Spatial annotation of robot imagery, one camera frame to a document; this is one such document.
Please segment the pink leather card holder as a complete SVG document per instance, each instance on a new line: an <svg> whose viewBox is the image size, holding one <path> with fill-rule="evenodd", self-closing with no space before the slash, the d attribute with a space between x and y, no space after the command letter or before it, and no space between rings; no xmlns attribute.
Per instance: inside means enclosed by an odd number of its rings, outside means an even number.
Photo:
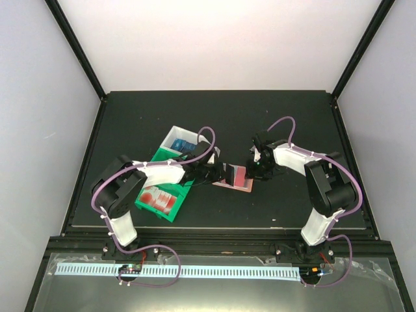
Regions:
<svg viewBox="0 0 416 312"><path fill-rule="evenodd" d="M224 178L213 183L215 186L251 192L254 180L246 177L246 168L234 164L224 164Z"/></svg>

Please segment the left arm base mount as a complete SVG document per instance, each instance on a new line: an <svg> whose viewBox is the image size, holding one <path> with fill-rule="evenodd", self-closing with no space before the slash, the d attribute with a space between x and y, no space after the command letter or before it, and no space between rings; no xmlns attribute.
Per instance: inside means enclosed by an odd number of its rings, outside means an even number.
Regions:
<svg viewBox="0 0 416 312"><path fill-rule="evenodd" d="M108 239L105 242L103 251L101 254L102 260L112 260L117 263L121 262L141 262L143 259L145 261L156 261L158 255L161 253L160 247L150 247L140 252L131 253L133 250L143 248L145 246L159 244L157 240L153 239L136 239L127 246L122 246L121 249L125 252L121 252L115 245L112 239Z"/></svg>

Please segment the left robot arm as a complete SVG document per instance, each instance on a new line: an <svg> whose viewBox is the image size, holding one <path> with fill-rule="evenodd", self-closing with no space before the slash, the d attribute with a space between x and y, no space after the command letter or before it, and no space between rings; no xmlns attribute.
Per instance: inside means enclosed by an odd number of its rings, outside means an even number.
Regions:
<svg viewBox="0 0 416 312"><path fill-rule="evenodd" d="M165 161L138 162L117 157L91 187L91 206L106 223L116 251L124 259L135 258L140 249L131 207L146 187L173 184L190 186L196 182L213 183L221 179L220 150L200 142L192 151Z"/></svg>

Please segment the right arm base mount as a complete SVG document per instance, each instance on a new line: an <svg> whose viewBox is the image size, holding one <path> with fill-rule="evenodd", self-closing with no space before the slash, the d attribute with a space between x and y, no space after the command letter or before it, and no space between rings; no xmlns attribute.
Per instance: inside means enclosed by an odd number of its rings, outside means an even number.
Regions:
<svg viewBox="0 0 416 312"><path fill-rule="evenodd" d="M309 246L303 240L278 240L274 243L275 254L279 260L288 260L297 264L334 264L334 257L330 254L332 247L324 242L316 246Z"/></svg>

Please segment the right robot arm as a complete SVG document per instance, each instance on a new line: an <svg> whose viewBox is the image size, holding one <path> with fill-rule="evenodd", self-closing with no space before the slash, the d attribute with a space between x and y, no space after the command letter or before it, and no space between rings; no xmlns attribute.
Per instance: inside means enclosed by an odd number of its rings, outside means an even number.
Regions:
<svg viewBox="0 0 416 312"><path fill-rule="evenodd" d="M290 143L275 141L268 131L252 137L253 157L246 161L246 177L268 181L288 168L305 177L312 208L301 229L302 241L295 243L297 258L310 262L330 240L330 231L339 219L361 208L363 192L354 176L345 168L340 153L315 153Z"/></svg>

